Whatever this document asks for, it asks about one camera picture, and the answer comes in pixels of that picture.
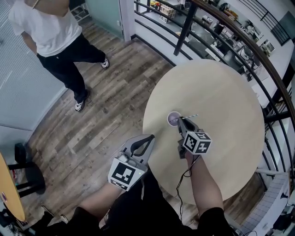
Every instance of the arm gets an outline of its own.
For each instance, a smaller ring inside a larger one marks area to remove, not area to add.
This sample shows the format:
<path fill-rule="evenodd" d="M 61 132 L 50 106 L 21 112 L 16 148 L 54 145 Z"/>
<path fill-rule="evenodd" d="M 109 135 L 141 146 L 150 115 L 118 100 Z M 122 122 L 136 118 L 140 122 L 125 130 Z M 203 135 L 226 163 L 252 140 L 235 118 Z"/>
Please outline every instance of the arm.
<path fill-rule="evenodd" d="M 81 202 L 80 207 L 101 221 L 121 192 L 120 188 L 106 183 L 101 189 Z"/>
<path fill-rule="evenodd" d="M 33 7 L 37 0 L 25 0 L 25 3 Z M 35 9 L 49 14 L 64 17 L 69 10 L 70 0 L 40 0 Z"/>
<path fill-rule="evenodd" d="M 32 37 L 26 32 L 22 33 L 22 37 L 24 39 L 25 44 L 29 47 L 29 49 L 31 49 L 33 53 L 37 55 L 37 46 L 34 40 L 32 39 Z"/>
<path fill-rule="evenodd" d="M 185 158 L 188 161 L 188 166 L 190 166 L 193 160 L 193 155 L 186 152 Z M 220 207 L 223 209 L 220 189 L 210 175 L 202 157 L 199 157 L 191 171 L 193 194 L 199 210 L 199 215 L 201 216 L 205 211 L 214 207 Z"/>

